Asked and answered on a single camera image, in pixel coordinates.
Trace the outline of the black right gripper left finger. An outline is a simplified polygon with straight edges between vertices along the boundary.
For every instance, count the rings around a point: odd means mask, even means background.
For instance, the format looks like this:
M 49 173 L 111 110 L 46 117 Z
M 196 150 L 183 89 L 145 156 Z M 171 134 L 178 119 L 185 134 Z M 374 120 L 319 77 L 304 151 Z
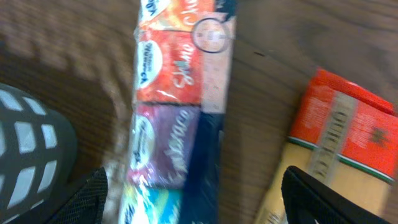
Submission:
M 11 224 L 101 223 L 108 194 L 105 169 L 99 168 L 64 187 L 44 202 L 15 217 Z

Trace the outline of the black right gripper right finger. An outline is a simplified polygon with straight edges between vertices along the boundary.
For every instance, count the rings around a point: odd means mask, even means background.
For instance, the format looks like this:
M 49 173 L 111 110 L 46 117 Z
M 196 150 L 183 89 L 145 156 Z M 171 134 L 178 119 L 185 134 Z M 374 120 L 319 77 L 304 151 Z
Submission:
M 296 166 L 282 179 L 282 197 L 289 224 L 388 224 L 357 206 Z

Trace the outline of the San Remo spaghetti packet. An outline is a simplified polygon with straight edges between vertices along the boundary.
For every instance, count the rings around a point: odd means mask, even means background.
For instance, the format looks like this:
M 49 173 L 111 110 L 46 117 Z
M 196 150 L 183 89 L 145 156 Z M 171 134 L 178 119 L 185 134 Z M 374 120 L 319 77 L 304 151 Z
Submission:
M 285 223 L 282 178 L 296 166 L 381 215 L 397 170 L 392 103 L 322 68 L 310 80 L 255 224 Z

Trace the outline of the Kleenex tissue multipack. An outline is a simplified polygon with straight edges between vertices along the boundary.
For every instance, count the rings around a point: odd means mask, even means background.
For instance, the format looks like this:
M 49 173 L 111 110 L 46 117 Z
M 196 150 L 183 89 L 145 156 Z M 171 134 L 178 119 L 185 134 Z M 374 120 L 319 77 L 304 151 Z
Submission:
M 217 223 L 236 1 L 143 0 L 120 223 Z

